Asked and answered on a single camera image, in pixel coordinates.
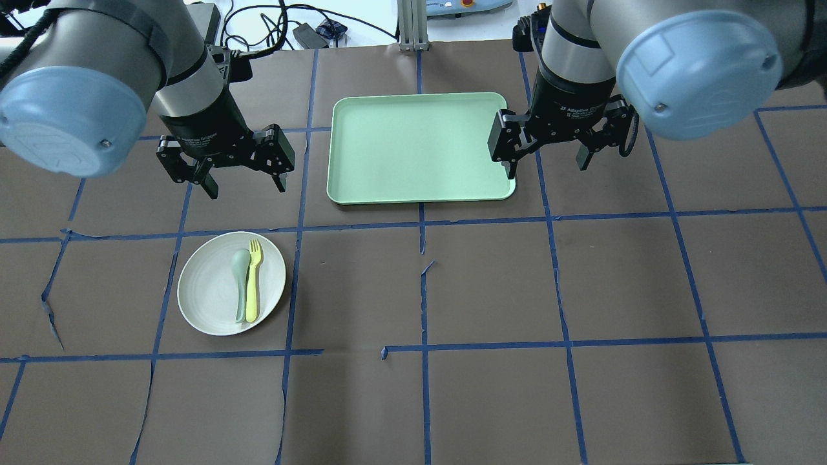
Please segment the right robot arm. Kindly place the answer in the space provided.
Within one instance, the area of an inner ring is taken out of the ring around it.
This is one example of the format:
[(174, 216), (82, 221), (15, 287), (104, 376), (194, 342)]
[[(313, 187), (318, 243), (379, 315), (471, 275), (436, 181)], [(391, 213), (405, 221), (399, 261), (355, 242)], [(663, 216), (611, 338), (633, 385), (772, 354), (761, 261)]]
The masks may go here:
[(520, 159), (578, 141), (630, 154), (640, 124), (668, 140), (726, 129), (780, 89), (825, 85), (824, 1), (552, 1), (521, 17), (513, 48), (538, 71), (529, 108), (494, 115), (488, 153)]

